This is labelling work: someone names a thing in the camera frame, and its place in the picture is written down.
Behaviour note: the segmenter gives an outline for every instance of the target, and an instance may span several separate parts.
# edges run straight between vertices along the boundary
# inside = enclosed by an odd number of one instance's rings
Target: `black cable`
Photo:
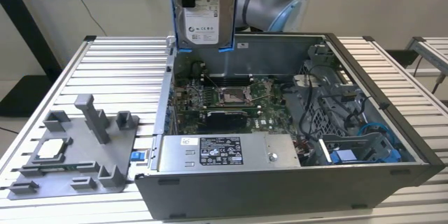
[[[9,130],[9,129],[6,129],[6,128],[2,128],[2,127],[0,127],[0,130],[3,130],[3,131],[7,131],[7,132],[10,132],[10,133],[15,133],[15,134],[18,134],[18,132],[17,132],[17,131]]]
[[[86,7],[86,4],[83,3],[83,0],[81,0],[81,2],[82,2],[82,4],[83,4],[83,7],[85,7],[85,9],[86,9],[86,12],[89,13],[89,16],[90,16],[93,22],[97,24],[97,26],[98,26],[98,28],[101,29],[103,35],[106,36],[106,33],[105,33],[102,27],[99,26],[99,24],[97,23],[95,19],[94,19],[93,16],[91,16],[90,10],[89,10],[89,8]]]
[[[433,89],[431,89],[431,92],[430,92],[431,94],[434,94],[434,93],[435,93],[435,91],[437,91],[437,87],[438,87],[438,84],[439,84],[439,83],[435,83],[435,85],[433,86]]]
[[[418,62],[417,62],[417,66],[414,66],[414,71],[413,71],[413,75],[411,75],[413,77],[414,77],[414,75],[417,74],[417,69],[418,69],[421,60],[422,60],[422,56],[419,56],[419,60],[418,60]]]
[[[367,96],[363,98],[362,102],[361,102],[361,109],[358,112],[353,112],[346,116],[345,120],[343,120],[343,128],[346,129],[347,128],[347,123],[350,122],[350,118],[354,116],[354,117],[358,117],[358,115],[361,115],[363,113],[363,109],[365,109],[365,102],[366,100],[370,98],[371,96]]]
[[[305,104],[305,110],[303,110],[303,112],[301,114],[301,117],[299,117],[299,120],[298,120],[298,130],[299,130],[299,133],[303,135],[305,138],[311,137],[311,136],[309,136],[307,132],[305,132],[302,130],[302,121],[305,119],[305,116],[307,114],[307,110],[309,110],[309,107],[310,107],[311,96],[313,96],[313,84],[310,82],[310,78],[309,78],[309,75],[307,75],[307,99],[306,99],[306,104]]]

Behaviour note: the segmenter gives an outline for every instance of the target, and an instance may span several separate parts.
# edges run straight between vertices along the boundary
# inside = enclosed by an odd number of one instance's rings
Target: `power supply label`
[[[201,137],[201,165],[242,165],[242,149],[238,137]]]

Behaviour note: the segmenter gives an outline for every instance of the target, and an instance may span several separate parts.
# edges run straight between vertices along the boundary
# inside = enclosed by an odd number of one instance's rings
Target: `aluminum extrusion table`
[[[394,62],[373,41],[339,37],[370,78],[382,89],[427,145],[448,164],[448,109]],[[45,131],[41,124],[47,110],[65,110],[81,116],[73,101],[79,93],[94,95],[94,107],[106,114],[129,110],[139,116],[134,149],[151,144],[161,79],[165,67],[165,38],[97,37],[85,41],[0,159],[0,222],[105,223],[154,221],[129,182],[122,193],[30,200],[6,199],[5,187],[18,176]],[[145,169],[145,162],[130,162],[127,180]],[[448,168],[419,187],[399,189],[374,208],[310,214],[247,217],[190,223],[448,223]]]

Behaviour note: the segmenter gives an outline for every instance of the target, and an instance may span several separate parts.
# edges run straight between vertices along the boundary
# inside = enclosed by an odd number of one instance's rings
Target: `cable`
[[[85,7],[85,9],[86,9],[86,12],[89,13],[89,16],[90,16],[93,22],[97,24],[97,26],[98,26],[98,28],[101,29],[103,35],[106,36],[106,33],[105,33],[102,27],[99,26],[99,24],[97,23],[95,19],[94,19],[93,16],[91,16],[90,10],[89,10],[89,8],[86,7],[86,4],[83,3],[83,0],[81,0],[81,3],[83,4],[83,7]]]
[[[18,134],[18,132],[17,132],[17,131],[9,130],[9,129],[6,129],[6,128],[2,128],[2,127],[0,127],[0,130],[3,130],[3,131],[7,131],[7,132],[10,132],[10,133],[15,133],[15,134]]]
[[[413,77],[414,77],[414,75],[417,74],[417,69],[418,69],[421,60],[422,60],[422,56],[419,56],[419,60],[418,60],[418,62],[417,62],[417,66],[414,66],[414,71],[413,71],[413,75],[411,75]]]
[[[311,84],[311,81],[310,81],[310,75],[311,75],[310,71],[314,69],[314,67],[326,67],[326,68],[331,69],[331,67],[327,66],[327,65],[314,65],[307,70],[307,73],[306,73],[306,75],[307,75],[307,98],[306,98],[305,110],[303,110],[303,112],[301,114],[301,117],[299,117],[299,120],[298,120],[298,131],[303,135],[305,138],[311,138],[314,141],[317,141],[317,139],[313,136],[310,136],[309,133],[305,132],[303,129],[302,129],[302,121],[303,121],[305,116],[307,114],[309,107],[310,107],[310,100],[311,100],[311,97],[313,97],[313,84]]]
[[[393,145],[393,144],[394,144],[394,136],[393,136],[390,130],[387,129],[387,127],[385,127],[385,125],[381,124],[381,123],[367,123],[367,124],[365,124],[365,125],[358,129],[358,131],[357,131],[357,135],[361,136],[361,135],[362,135],[362,132],[363,132],[363,129],[366,129],[366,128],[370,127],[370,126],[377,126],[377,127],[379,127],[381,129],[385,130],[385,133],[389,134],[389,136],[390,136],[390,140],[393,141],[391,145]]]
[[[358,115],[361,115],[363,113],[363,109],[365,109],[365,102],[366,100],[370,98],[371,96],[367,96],[363,98],[362,102],[361,102],[361,109],[359,111],[355,113],[354,110],[353,112],[346,116],[345,120],[343,120],[343,128],[346,129],[347,128],[347,123],[350,122],[350,118],[354,116],[354,117],[358,117]]]
[[[310,138],[311,136],[309,136],[309,134],[302,130],[302,121],[305,119],[305,116],[307,114],[307,110],[310,107],[310,100],[311,100],[311,96],[313,96],[313,84],[310,82],[310,78],[309,78],[309,74],[307,74],[307,99],[306,99],[306,104],[305,104],[305,110],[301,114],[299,120],[298,120],[298,131],[299,133],[303,135],[305,138]]]

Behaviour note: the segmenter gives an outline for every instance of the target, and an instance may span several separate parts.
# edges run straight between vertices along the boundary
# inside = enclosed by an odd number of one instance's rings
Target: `metal case panel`
[[[151,175],[134,180],[154,219],[285,215],[374,207],[427,165]]]

